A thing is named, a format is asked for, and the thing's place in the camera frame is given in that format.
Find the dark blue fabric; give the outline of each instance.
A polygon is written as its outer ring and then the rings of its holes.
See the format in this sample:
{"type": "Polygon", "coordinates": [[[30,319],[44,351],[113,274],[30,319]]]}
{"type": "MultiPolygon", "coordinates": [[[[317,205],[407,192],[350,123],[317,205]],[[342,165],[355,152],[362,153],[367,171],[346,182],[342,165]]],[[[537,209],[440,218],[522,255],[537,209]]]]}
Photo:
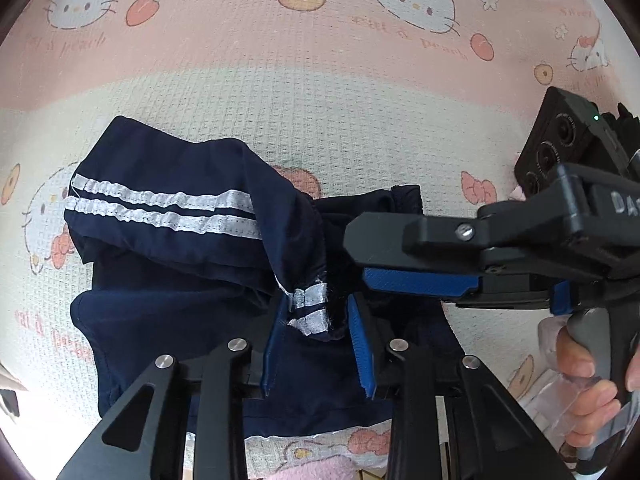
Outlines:
{"type": "MultiPolygon", "coordinates": [[[[417,186],[312,201],[242,142],[191,144],[124,118],[111,123],[78,173],[153,192],[245,190],[262,234],[262,241],[209,237],[66,212],[82,260],[94,263],[92,290],[74,300],[71,317],[94,350],[101,415],[156,356],[193,358],[241,336],[281,294],[274,272],[292,288],[325,272],[332,330],[313,339],[285,320],[277,324],[265,362],[274,380],[267,399],[245,402],[246,436],[301,436],[390,418],[389,403],[367,399],[358,380],[345,311],[354,291],[366,293],[397,336],[462,353],[439,302],[367,291],[342,249],[346,225],[364,211],[421,212],[417,186]]],[[[196,412],[197,401],[190,431],[196,412]]]]}

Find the navy jacket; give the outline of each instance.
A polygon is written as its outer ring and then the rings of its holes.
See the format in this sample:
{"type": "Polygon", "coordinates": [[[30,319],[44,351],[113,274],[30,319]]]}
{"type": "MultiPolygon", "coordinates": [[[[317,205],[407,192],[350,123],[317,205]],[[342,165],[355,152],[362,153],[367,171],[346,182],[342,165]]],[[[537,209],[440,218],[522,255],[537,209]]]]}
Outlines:
{"type": "MultiPolygon", "coordinates": [[[[193,144],[116,117],[74,173],[65,207],[78,253],[94,263],[71,316],[94,350],[101,415],[156,356],[206,354],[281,294],[286,326],[266,371],[269,395],[245,402],[245,435],[390,418],[358,380],[345,304],[365,287],[342,236],[364,211],[421,212],[417,186],[314,201],[240,140],[193,144]]],[[[375,300],[397,335],[462,353],[439,302],[375,300]]]]}

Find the hello kitty bed sheet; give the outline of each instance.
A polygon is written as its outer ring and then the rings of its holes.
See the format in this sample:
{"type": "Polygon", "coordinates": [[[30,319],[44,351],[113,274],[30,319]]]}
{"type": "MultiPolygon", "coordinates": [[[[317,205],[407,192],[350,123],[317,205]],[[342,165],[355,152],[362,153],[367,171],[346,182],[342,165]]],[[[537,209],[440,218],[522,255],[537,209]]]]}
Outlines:
{"type": "MultiPolygon", "coordinates": [[[[91,267],[62,201],[117,114],[238,137],[313,197],[419,184],[427,212],[472,216],[514,189],[548,85],[637,114],[638,70],[601,0],[31,0],[0,46],[0,362],[97,420],[92,352],[68,315],[91,267]]],[[[447,315],[515,396],[543,372],[545,313],[447,315]]],[[[254,474],[291,445],[248,443],[254,474]]]]}

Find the transparent plastic wrap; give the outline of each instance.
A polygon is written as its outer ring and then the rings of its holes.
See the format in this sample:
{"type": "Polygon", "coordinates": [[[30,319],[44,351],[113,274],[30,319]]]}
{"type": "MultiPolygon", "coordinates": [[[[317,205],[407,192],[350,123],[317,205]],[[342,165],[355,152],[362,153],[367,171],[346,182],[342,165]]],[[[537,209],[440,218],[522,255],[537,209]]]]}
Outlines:
{"type": "MultiPolygon", "coordinates": [[[[571,413],[571,406],[580,393],[591,388],[600,380],[600,377],[597,376],[591,378],[573,377],[558,371],[556,341],[560,330],[566,326],[569,317],[548,317],[538,324],[540,354],[548,367],[556,373],[548,379],[537,396],[532,399],[530,409],[544,416],[548,422],[545,434],[552,442],[557,441],[558,438],[563,439],[580,422],[582,417],[571,413]]],[[[582,460],[589,460],[598,444],[603,443],[619,431],[625,431],[626,439],[638,419],[639,413],[640,394],[636,391],[632,395],[631,402],[622,406],[615,418],[598,431],[593,444],[578,450],[578,457],[582,460]]]]}

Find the white reflective stripe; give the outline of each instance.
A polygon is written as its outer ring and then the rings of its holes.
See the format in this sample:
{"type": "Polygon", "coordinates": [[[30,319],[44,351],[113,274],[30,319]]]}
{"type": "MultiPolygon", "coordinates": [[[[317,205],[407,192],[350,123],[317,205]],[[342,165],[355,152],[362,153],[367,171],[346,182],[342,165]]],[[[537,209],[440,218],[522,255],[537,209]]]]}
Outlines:
{"type": "Polygon", "coordinates": [[[261,240],[258,222],[232,215],[182,216],[174,212],[159,213],[144,209],[127,209],[122,204],[67,196],[65,208],[79,213],[113,216],[123,222],[139,222],[154,227],[197,234],[216,233],[261,240]]]}
{"type": "Polygon", "coordinates": [[[187,195],[181,191],[178,193],[154,193],[152,191],[133,191],[122,184],[103,180],[98,182],[76,174],[71,180],[71,186],[89,193],[113,196],[131,204],[157,205],[168,207],[177,205],[183,209],[203,209],[214,211],[217,208],[239,209],[247,213],[254,212],[251,196],[244,191],[230,189],[219,195],[187,195]]]}
{"type": "Polygon", "coordinates": [[[307,314],[300,319],[292,319],[287,324],[297,328],[304,335],[319,334],[329,330],[329,320],[324,308],[307,314]]]}
{"type": "Polygon", "coordinates": [[[284,288],[277,277],[276,283],[280,287],[280,290],[289,297],[290,312],[304,306],[315,306],[327,302],[325,282],[316,283],[305,289],[297,288],[293,292],[289,292],[284,288]]]}

